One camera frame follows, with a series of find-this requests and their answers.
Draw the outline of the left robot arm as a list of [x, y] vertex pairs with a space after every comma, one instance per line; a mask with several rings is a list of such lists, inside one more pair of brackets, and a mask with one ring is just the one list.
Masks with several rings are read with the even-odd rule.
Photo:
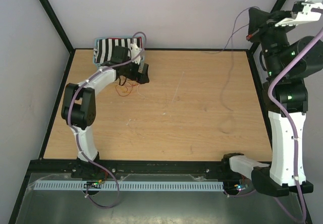
[[61, 116], [71, 128], [78, 148], [78, 158], [86, 161], [83, 171], [89, 177], [99, 175], [101, 165], [95, 161], [92, 124], [96, 118], [96, 96], [120, 76], [138, 84], [149, 83], [148, 64], [142, 61], [144, 49], [134, 42], [130, 48], [115, 46], [111, 59], [103, 62], [86, 80], [65, 87]]

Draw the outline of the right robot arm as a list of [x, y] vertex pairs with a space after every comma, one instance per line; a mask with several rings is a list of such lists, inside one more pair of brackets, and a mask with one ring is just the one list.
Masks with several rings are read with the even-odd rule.
[[273, 159], [271, 164], [265, 164], [242, 153], [226, 154], [221, 173], [226, 178], [239, 173], [252, 181], [257, 192], [267, 196], [313, 191], [302, 164], [302, 129], [308, 110], [304, 79], [322, 69], [322, 33], [303, 37], [293, 44], [288, 42], [287, 33], [298, 25], [318, 21], [321, 15], [320, 2], [298, 2], [290, 11], [272, 13], [249, 9], [246, 38], [260, 43], [267, 71], [264, 95], [272, 130]]

